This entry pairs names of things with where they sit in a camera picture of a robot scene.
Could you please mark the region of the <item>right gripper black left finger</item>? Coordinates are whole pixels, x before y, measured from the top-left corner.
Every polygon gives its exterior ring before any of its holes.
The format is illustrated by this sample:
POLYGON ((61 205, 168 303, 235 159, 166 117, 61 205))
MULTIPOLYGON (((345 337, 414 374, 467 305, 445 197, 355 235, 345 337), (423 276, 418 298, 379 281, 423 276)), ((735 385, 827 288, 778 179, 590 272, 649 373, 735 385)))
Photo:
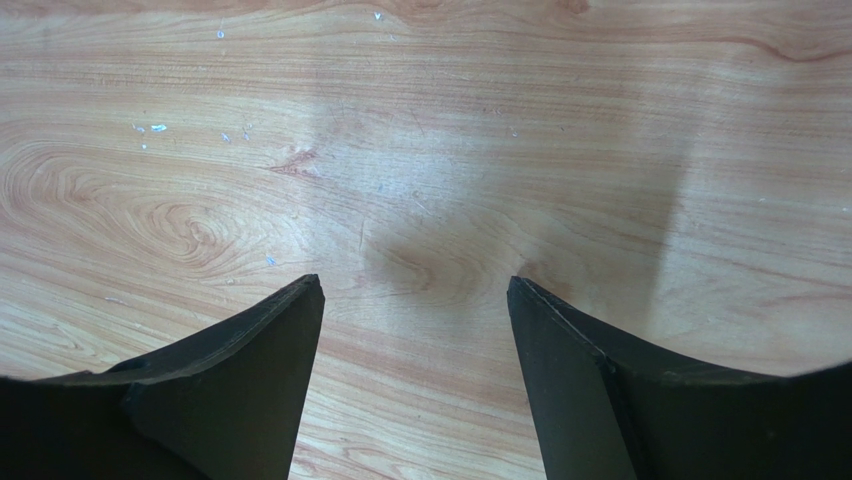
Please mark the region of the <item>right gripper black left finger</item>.
POLYGON ((285 479, 321 332, 315 274, 94 373, 1 381, 5 479, 285 479))

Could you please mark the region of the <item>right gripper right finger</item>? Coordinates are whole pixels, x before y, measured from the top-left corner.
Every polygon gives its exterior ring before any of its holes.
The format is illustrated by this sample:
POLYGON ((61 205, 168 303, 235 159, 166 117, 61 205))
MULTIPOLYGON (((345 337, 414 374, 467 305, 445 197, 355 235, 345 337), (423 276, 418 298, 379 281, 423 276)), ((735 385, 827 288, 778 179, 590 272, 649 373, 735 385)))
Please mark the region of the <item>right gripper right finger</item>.
POLYGON ((724 367, 513 277, 507 304, 550 479, 847 479, 851 367, 724 367))

